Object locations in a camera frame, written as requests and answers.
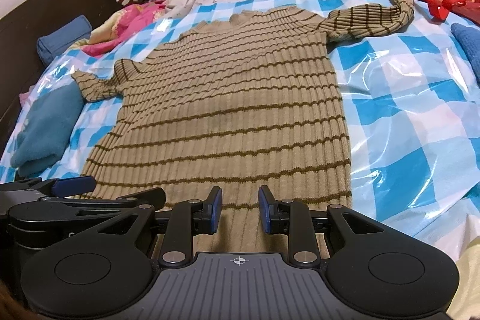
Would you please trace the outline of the blue knit sweater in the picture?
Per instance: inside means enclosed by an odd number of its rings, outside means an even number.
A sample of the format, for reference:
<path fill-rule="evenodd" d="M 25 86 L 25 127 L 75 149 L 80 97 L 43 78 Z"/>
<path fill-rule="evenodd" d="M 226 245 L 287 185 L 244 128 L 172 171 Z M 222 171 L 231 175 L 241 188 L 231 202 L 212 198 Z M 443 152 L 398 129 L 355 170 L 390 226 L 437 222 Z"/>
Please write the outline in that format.
<path fill-rule="evenodd" d="M 451 25 L 451 32 L 460 43 L 471 65 L 476 81 L 480 84 L 480 32 L 459 23 Z"/>

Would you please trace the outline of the blue white checkered plastic sheet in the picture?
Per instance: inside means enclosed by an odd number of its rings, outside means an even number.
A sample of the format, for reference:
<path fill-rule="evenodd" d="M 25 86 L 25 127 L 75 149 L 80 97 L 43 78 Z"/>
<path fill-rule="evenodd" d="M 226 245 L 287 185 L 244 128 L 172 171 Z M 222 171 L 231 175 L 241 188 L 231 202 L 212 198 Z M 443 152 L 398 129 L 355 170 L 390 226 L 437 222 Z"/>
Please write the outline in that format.
<path fill-rule="evenodd" d="M 143 60 L 202 21 L 245 10 L 295 5 L 327 15 L 388 0 L 245 0 L 195 7 L 185 17 L 144 28 L 100 58 L 70 50 L 45 71 L 28 96 L 36 101 L 82 70 L 112 74 L 120 58 Z M 433 22 L 415 6 L 408 28 L 331 49 L 352 146 L 352 203 L 451 258 L 479 241 L 479 87 L 451 33 L 458 17 Z"/>

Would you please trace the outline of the teal folded cloth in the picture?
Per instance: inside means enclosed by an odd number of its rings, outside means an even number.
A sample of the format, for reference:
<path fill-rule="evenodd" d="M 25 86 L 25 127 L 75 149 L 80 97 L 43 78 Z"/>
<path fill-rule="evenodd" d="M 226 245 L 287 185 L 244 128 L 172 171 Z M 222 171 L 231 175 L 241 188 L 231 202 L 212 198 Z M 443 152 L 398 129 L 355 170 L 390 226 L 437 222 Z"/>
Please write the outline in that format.
<path fill-rule="evenodd" d="M 63 157 L 84 105 L 85 99 L 74 82 L 33 102 L 10 160 L 18 177 L 34 177 Z"/>

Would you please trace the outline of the tan striped ribbed sweater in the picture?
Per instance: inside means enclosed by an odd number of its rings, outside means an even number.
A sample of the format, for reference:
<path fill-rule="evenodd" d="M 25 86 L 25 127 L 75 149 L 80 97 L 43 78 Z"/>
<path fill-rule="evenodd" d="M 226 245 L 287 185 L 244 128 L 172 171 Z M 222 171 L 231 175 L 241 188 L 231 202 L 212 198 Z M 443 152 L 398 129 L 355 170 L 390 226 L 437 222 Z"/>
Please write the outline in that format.
<path fill-rule="evenodd" d="M 350 205 L 351 146 L 327 47 L 408 26 L 413 0 L 333 10 L 248 10 L 202 22 L 143 61 L 120 59 L 112 77 L 76 71 L 86 101 L 121 97 L 115 126 L 83 174 L 95 199 L 160 187 L 168 204 L 223 191 L 219 230 L 199 251 L 278 250 L 262 231 L 258 190 L 323 210 Z"/>

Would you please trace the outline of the blue folded pillow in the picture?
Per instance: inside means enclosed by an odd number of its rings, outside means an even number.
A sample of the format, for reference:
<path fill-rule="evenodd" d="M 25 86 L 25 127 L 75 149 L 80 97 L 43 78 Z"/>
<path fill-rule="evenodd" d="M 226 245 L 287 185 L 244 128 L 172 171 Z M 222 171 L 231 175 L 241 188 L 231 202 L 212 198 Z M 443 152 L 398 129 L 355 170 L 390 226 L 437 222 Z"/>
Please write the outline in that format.
<path fill-rule="evenodd" d="M 42 64 L 48 67 L 54 59 L 78 40 L 87 38 L 92 31 L 90 22 L 79 15 L 53 33 L 39 37 L 37 53 Z"/>

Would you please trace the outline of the pink floral blanket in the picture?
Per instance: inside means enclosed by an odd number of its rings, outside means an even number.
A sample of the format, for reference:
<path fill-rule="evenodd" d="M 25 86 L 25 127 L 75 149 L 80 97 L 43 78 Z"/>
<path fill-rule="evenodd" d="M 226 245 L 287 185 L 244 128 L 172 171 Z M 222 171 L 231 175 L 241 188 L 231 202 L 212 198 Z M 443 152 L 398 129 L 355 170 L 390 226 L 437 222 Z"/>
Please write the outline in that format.
<path fill-rule="evenodd" d="M 161 19 L 165 9 L 163 1 L 129 5 L 115 12 L 95 28 L 89 37 L 76 41 L 69 49 L 80 49 L 89 56 L 98 58 Z"/>

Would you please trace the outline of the dark wooden headboard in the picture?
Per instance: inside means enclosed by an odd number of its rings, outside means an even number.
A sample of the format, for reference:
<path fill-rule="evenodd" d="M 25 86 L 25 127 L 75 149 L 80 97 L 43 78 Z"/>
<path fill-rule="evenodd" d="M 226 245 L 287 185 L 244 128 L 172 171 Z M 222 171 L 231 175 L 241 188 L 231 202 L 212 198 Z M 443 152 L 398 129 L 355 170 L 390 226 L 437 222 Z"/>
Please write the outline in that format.
<path fill-rule="evenodd" d="M 37 39 L 79 15 L 93 28 L 120 9 L 116 0 L 27 0 L 1 18 L 1 148 L 20 112 L 19 95 L 40 78 L 46 66 L 37 54 Z"/>

